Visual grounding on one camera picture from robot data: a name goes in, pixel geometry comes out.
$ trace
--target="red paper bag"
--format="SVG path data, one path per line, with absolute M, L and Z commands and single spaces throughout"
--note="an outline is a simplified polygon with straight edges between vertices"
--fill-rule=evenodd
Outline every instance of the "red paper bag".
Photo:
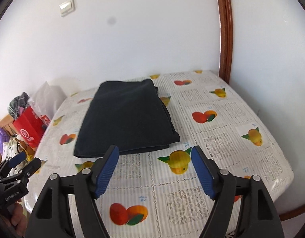
M 31 107 L 25 109 L 20 117 L 13 122 L 13 125 L 32 148 L 38 147 L 45 128 L 43 121 L 39 119 Z

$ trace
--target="purple cloth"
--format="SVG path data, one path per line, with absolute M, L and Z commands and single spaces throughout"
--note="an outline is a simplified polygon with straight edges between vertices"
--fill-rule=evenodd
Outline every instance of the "purple cloth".
M 0 128 L 0 154 L 3 154 L 3 143 L 9 142 L 10 138 L 6 131 L 2 128 Z

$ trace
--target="silver screw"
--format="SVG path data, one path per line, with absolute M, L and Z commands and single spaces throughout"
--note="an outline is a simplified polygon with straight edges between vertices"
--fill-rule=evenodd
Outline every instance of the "silver screw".
M 54 179 L 57 179 L 58 178 L 58 175 L 57 174 L 51 174 L 49 176 L 50 180 L 54 180 Z
M 223 168 L 223 169 L 220 170 L 220 174 L 224 175 L 224 176 L 227 176 L 229 174 L 229 171 Z
M 255 181 L 260 181 L 260 177 L 259 177 L 258 175 L 254 175 L 254 176 L 253 176 L 253 180 L 255 180 Z
M 90 168 L 84 168 L 84 169 L 82 169 L 81 173 L 83 175 L 87 175 L 87 174 L 91 173 L 91 169 Z

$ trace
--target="blue rubber pad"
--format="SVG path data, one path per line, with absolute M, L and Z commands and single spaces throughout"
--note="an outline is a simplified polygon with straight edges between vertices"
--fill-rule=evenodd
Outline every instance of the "blue rubber pad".
M 200 180 L 203 191 L 213 200 L 215 191 L 213 190 L 213 176 L 210 174 L 206 164 L 195 147 L 191 151 L 191 160 Z
M 96 183 L 97 187 L 95 190 L 95 195 L 99 198 L 109 185 L 109 181 L 112 177 L 114 169 L 117 165 L 118 158 L 120 156 L 120 150 L 117 146 L 113 149 L 112 153 L 110 154 L 109 158 L 106 160 L 105 165 L 102 168 L 102 171 L 97 177 Z
M 25 151 L 22 151 L 21 153 L 17 154 L 15 157 L 11 158 L 8 162 L 8 166 L 10 168 L 17 167 L 21 162 L 23 162 L 26 159 L 27 155 Z

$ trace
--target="black fabric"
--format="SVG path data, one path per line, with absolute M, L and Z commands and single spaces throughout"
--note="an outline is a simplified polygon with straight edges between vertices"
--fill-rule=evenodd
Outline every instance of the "black fabric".
M 102 83 L 83 120 L 74 155 L 102 157 L 112 144 L 120 154 L 142 153 L 179 142 L 156 91 L 151 80 Z

